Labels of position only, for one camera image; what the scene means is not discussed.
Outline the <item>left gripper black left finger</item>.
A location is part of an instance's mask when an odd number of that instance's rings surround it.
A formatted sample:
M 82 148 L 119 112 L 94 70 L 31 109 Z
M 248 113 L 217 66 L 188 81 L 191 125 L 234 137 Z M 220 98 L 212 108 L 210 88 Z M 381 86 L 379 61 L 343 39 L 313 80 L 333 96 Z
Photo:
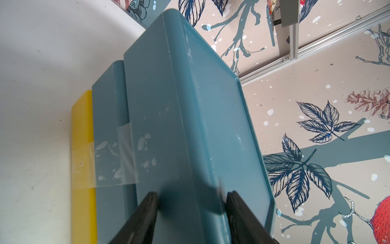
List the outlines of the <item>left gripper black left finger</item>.
M 109 244 L 151 244 L 157 210 L 158 195 L 149 192 Z

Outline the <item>teal drawer cabinet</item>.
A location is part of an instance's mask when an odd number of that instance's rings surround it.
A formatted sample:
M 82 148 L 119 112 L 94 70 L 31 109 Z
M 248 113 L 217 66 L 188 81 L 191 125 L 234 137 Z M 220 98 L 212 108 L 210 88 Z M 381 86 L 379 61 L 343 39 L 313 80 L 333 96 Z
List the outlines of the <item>teal drawer cabinet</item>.
M 240 81 L 179 11 L 163 12 L 95 82 L 92 116 L 100 244 L 149 192 L 152 244 L 232 244 L 233 191 L 271 235 L 275 200 Z

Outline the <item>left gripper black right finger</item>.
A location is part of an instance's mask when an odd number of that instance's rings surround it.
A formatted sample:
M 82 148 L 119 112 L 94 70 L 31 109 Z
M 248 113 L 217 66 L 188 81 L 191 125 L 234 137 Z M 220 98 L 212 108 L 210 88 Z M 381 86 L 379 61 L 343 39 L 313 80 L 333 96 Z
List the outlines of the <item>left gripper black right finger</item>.
M 229 192 L 225 212 L 233 244 L 277 244 L 236 192 Z

